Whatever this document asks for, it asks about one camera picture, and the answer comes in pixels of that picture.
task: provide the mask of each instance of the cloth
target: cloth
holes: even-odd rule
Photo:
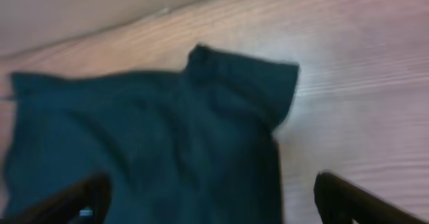
[[[197,46],[182,72],[11,76],[17,119],[6,216],[97,172],[105,223],[281,223],[272,131],[298,67]]]

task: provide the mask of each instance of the wood plank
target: wood plank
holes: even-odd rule
[[[429,0],[216,0],[95,37],[2,59],[14,70],[88,77],[180,70],[197,42],[302,70],[280,141],[287,223],[320,223],[317,171],[330,168],[429,219]],[[13,108],[1,102],[2,149]]]

